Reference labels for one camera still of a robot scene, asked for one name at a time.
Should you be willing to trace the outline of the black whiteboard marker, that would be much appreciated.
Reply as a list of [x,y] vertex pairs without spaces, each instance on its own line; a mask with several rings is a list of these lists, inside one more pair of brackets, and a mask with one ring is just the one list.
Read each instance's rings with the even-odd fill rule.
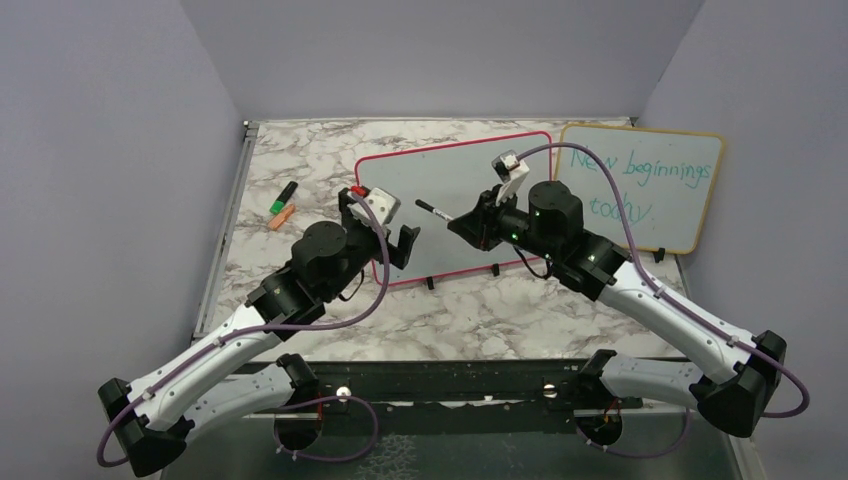
[[445,222],[450,222],[450,221],[453,220],[452,216],[450,216],[447,213],[443,212],[442,210],[432,206],[431,204],[425,202],[424,200],[416,199],[415,205],[418,206],[419,208],[425,210],[426,212],[428,212],[432,215],[435,215],[436,217],[444,220]]

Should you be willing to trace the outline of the red framed whiteboard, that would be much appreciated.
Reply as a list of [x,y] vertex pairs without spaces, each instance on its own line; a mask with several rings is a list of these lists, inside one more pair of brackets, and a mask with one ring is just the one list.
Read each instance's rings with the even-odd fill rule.
[[385,277],[383,267],[374,262],[375,280],[397,286],[478,271],[491,274],[494,265],[519,265],[521,261],[511,246],[501,244],[490,252],[476,250],[450,232],[443,219],[415,202],[422,200],[450,217],[465,214],[476,205],[480,193],[500,183],[491,165],[496,157],[550,142],[550,134],[534,131],[359,159],[354,166],[357,183],[379,187],[401,201],[390,223],[391,239],[398,239],[402,225],[421,229],[408,265],[393,267]]

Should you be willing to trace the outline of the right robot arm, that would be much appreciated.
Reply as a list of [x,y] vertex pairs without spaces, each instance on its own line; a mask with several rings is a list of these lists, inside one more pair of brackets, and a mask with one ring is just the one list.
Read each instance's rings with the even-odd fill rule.
[[693,408],[726,434],[752,436],[782,378],[777,367],[787,343],[780,335],[735,327],[641,272],[628,251],[585,229],[581,200],[561,182],[535,184],[525,211],[515,197],[499,202],[499,192],[481,193],[448,230],[481,251],[509,243],[546,260],[561,285],[631,317],[687,358],[675,366],[607,355],[577,380],[585,404],[655,399]]

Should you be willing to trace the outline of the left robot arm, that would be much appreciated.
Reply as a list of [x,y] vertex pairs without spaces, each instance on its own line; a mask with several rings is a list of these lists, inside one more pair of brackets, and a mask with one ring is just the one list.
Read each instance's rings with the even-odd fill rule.
[[380,188],[354,186],[338,195],[338,221],[310,225],[289,260],[266,276],[217,329],[165,365],[132,381],[113,378],[98,391],[123,460],[139,477],[176,460],[205,432],[272,408],[320,409],[319,381],[305,360],[286,354],[259,372],[234,373],[300,331],[318,331],[326,305],[372,261],[385,270],[408,262],[418,230],[389,225],[400,201]]

